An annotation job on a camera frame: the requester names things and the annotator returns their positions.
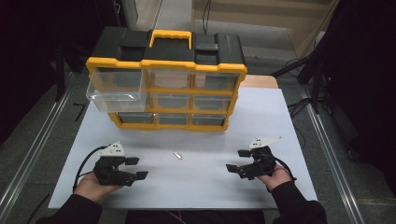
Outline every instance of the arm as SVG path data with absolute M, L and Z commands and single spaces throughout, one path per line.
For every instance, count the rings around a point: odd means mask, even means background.
M 323 206 L 317 201 L 307 201 L 282 166 L 276 165 L 272 176 L 262 175 L 258 178 L 271 191 L 279 209 L 280 217 L 274 220 L 275 224 L 327 223 Z
M 85 175 L 74 193 L 52 217 L 42 217 L 37 224 L 50 223 L 98 223 L 102 215 L 99 204 L 105 196 L 120 186 L 102 186 L 94 173 Z

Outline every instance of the small metal object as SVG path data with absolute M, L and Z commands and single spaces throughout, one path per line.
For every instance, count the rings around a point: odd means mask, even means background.
M 174 151 L 174 155 L 175 155 L 176 157 L 178 157 L 179 160 L 182 160 L 182 159 L 183 159 L 183 156 L 181 156 L 181 154 L 180 154 L 178 151 Z

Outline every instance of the black long-sleeve shirt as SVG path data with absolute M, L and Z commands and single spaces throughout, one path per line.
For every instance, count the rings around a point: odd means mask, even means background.
M 317 201 L 307 201 L 293 182 L 279 185 L 272 191 L 279 210 L 274 224 L 322 224 L 327 223 L 326 212 Z M 61 209 L 52 217 L 43 217 L 37 224 L 83 223 L 97 224 L 102 215 L 102 207 L 82 196 L 72 194 Z M 180 224 L 258 224 L 265 223 L 262 211 L 131 211 L 125 223 L 169 223 Z

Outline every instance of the hand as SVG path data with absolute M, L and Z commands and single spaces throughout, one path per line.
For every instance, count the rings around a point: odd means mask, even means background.
M 95 174 L 89 173 L 84 175 L 81 181 L 79 181 L 74 193 L 99 203 L 108 193 L 120 188 L 122 188 L 122 186 L 101 185 L 98 179 L 96 179 Z
M 283 183 L 291 181 L 288 170 L 279 164 L 276 165 L 272 176 L 261 175 L 258 176 L 258 178 L 267 186 L 270 191 Z

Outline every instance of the black sleeve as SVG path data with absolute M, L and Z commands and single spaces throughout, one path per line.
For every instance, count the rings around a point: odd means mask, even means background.
M 323 206 L 317 201 L 307 201 L 292 181 L 279 185 L 272 194 L 280 214 L 274 224 L 327 223 Z
M 72 194 L 52 217 L 42 217 L 36 224 L 84 223 L 97 224 L 102 215 L 102 206 L 77 194 Z

